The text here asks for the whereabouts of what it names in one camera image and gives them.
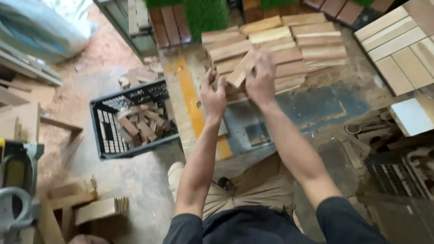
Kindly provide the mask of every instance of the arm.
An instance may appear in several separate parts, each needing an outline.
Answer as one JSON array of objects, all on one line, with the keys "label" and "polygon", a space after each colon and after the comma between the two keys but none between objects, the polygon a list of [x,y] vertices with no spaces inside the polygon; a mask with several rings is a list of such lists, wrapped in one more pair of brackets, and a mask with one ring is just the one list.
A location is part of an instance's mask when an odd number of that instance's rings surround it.
[{"label": "arm", "polygon": [[283,163],[300,183],[314,209],[326,198],[342,196],[320,156],[277,105],[274,99],[276,68],[268,53],[262,54],[255,70],[256,76],[246,70],[247,93],[264,114]]},{"label": "arm", "polygon": [[227,105],[224,91],[226,81],[220,77],[218,89],[214,92],[210,84],[215,78],[216,74],[209,70],[202,85],[201,102],[208,114],[196,148],[188,158],[179,182],[175,216],[189,213],[202,218],[214,173],[218,131]]}]

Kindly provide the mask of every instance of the hand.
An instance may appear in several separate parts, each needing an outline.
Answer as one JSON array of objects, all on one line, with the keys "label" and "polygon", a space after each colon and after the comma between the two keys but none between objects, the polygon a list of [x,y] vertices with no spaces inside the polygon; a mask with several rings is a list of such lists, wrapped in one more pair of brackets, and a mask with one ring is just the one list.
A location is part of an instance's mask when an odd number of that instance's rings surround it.
[{"label": "hand", "polygon": [[216,76],[217,74],[214,71],[208,70],[201,87],[201,101],[207,112],[207,119],[220,123],[227,106],[226,92],[224,90],[226,80],[224,77],[219,78],[218,88],[215,92],[210,86],[215,81]]},{"label": "hand", "polygon": [[271,62],[271,57],[268,52],[261,51],[262,55],[255,63],[255,72],[251,69],[246,69],[246,90],[249,97],[258,105],[266,106],[274,102],[276,89],[274,88],[274,77],[276,75],[276,67]]}]

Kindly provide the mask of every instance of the black plastic crate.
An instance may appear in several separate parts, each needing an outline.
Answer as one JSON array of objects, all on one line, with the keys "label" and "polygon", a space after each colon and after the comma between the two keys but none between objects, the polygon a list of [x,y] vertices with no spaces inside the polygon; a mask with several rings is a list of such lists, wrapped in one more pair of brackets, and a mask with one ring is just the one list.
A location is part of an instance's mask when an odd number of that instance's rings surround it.
[{"label": "black plastic crate", "polygon": [[132,158],[163,145],[179,141],[178,129],[172,122],[172,131],[170,133],[163,135],[157,141],[135,148],[130,148],[128,143],[125,142],[116,130],[117,121],[114,119],[115,113],[130,106],[150,101],[156,102],[159,108],[164,107],[164,116],[167,119],[164,101],[168,98],[169,93],[166,81],[160,79],[155,83],[142,84],[90,101],[90,114],[92,116],[99,158],[101,160]]}]

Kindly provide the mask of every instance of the green artificial grass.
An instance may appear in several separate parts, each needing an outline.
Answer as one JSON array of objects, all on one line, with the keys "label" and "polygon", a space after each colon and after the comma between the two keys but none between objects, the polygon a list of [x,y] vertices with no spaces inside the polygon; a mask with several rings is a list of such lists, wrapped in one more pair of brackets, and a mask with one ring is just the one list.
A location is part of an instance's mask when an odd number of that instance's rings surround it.
[{"label": "green artificial grass", "polygon": [[351,1],[357,3],[358,5],[362,5],[363,7],[368,7],[374,2],[374,0],[351,0]]},{"label": "green artificial grass", "polygon": [[181,4],[182,0],[144,0],[147,8],[160,8],[168,5]]},{"label": "green artificial grass", "polygon": [[200,41],[202,32],[227,28],[226,0],[184,0],[184,10],[193,41]]},{"label": "green artificial grass", "polygon": [[297,3],[299,0],[260,0],[262,9],[271,9]]}]

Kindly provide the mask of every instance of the black t-shirt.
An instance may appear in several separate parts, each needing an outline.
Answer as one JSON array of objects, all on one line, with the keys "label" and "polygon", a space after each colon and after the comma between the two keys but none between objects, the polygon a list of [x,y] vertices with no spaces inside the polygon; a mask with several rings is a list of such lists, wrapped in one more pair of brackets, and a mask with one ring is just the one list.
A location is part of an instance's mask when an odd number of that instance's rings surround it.
[{"label": "black t-shirt", "polygon": [[[328,198],[316,210],[328,243],[388,243],[372,228],[351,203],[340,197]],[[297,228],[293,218],[264,206],[242,206],[202,220],[193,214],[172,219],[164,244],[187,243],[315,243]]]}]

